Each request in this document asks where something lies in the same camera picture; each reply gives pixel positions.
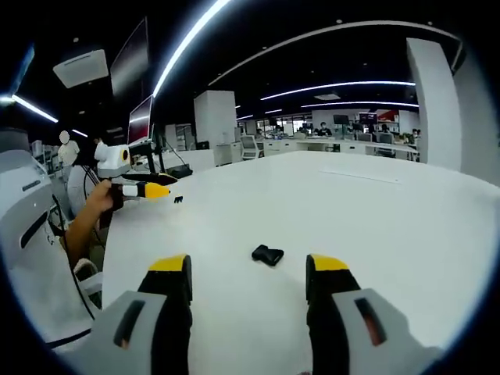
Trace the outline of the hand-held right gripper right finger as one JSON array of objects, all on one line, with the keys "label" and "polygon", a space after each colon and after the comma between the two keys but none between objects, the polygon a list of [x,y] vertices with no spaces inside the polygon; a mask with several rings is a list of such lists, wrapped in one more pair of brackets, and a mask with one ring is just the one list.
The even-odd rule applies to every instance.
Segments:
[{"label": "hand-held right gripper right finger", "polygon": [[314,374],[425,374],[441,359],[422,346],[409,321],[372,288],[362,288],[339,259],[309,254],[306,323]]}]

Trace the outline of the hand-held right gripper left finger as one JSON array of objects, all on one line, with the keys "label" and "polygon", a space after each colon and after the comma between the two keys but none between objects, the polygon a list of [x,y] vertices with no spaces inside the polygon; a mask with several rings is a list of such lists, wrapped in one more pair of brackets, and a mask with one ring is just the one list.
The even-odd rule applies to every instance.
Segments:
[{"label": "hand-held right gripper left finger", "polygon": [[160,259],[137,291],[101,311],[65,360],[78,374],[187,374],[191,302],[191,257]]}]

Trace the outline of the person's left hand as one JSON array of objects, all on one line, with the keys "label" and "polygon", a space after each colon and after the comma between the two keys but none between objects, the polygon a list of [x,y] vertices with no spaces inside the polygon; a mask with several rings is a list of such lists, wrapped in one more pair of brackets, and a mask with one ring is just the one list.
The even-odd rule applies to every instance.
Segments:
[{"label": "person's left hand", "polygon": [[122,207],[122,186],[113,184],[110,180],[103,180],[95,185],[85,204],[85,209],[95,215],[109,210],[116,211]]}]

